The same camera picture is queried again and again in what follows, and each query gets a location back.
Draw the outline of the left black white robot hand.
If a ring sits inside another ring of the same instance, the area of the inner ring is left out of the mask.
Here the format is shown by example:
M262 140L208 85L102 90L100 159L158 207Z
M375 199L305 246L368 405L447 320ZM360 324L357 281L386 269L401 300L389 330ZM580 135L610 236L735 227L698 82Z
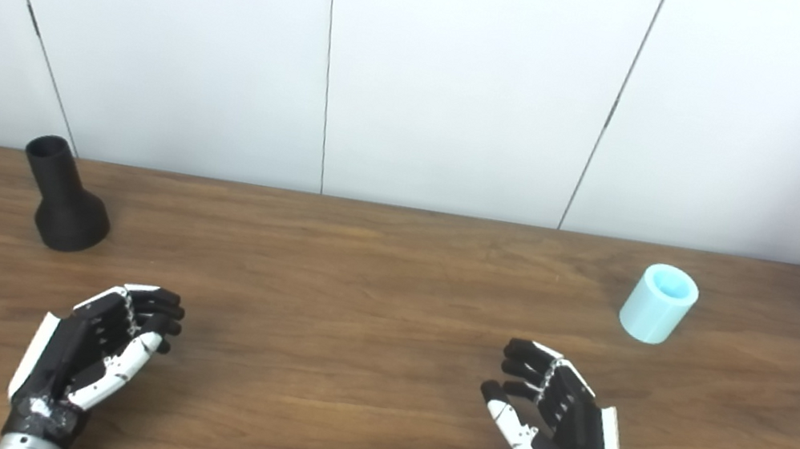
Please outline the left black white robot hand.
M184 316L177 293L126 283L81 301L66 317L45 314L10 380L0 448L70 449L94 407L168 353Z

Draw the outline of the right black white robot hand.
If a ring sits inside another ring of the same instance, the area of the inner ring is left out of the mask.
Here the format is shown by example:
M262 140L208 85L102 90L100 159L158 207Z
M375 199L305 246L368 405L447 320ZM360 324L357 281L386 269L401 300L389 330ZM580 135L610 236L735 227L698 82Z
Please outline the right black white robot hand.
M562 354L512 338L503 352L506 382L488 380L481 394L511 449L620 449L617 410Z

